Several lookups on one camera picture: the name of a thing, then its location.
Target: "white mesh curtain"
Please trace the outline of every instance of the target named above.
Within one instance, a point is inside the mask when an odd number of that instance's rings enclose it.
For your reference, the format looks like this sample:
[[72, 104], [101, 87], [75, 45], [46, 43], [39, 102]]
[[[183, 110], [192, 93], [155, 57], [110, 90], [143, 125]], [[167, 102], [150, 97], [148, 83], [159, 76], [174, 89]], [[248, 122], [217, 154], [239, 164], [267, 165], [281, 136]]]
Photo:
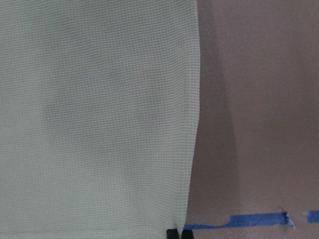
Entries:
[[0, 1], [0, 238], [183, 230], [195, 0]]

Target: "black object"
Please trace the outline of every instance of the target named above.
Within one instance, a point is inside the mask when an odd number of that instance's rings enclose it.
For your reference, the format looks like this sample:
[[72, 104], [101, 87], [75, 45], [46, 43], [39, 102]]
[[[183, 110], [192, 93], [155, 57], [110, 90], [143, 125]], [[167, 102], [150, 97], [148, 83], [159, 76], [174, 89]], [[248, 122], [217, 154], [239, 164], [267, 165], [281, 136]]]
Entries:
[[181, 233], [181, 239], [194, 239], [192, 230], [183, 230]]
[[[167, 239], [179, 239], [177, 229], [168, 229], [166, 231]], [[181, 239], [194, 239], [192, 230], [183, 230], [181, 233]]]

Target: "white fabric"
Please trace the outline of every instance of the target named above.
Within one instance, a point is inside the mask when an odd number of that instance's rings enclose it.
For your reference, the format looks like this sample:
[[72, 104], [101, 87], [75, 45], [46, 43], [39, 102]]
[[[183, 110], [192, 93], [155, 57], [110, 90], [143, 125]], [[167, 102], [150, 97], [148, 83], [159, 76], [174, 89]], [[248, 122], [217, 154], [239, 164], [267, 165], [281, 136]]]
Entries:
[[0, 1], [0, 238], [181, 234], [199, 63], [195, 0]]

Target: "white garment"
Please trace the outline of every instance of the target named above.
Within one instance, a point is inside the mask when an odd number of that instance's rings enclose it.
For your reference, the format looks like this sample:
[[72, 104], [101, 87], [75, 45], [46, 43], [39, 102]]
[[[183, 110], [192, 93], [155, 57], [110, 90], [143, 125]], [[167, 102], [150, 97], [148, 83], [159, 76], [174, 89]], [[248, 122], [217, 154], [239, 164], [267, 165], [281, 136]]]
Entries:
[[0, 239], [183, 229], [195, 0], [0, 1]]

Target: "blue painter's tape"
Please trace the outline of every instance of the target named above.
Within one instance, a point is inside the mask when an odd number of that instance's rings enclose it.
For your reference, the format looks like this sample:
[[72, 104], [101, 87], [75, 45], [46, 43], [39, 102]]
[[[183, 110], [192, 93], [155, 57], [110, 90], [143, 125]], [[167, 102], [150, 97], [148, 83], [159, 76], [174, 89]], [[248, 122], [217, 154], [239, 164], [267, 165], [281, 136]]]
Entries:
[[309, 211], [307, 221], [308, 223], [319, 223], [319, 211]]
[[195, 229], [218, 229], [218, 228], [240, 228], [254, 226], [288, 225], [294, 227], [288, 213], [265, 213], [251, 215], [235, 215], [230, 217], [230, 222], [222, 226], [211, 226], [204, 224], [185, 225], [185, 230]]

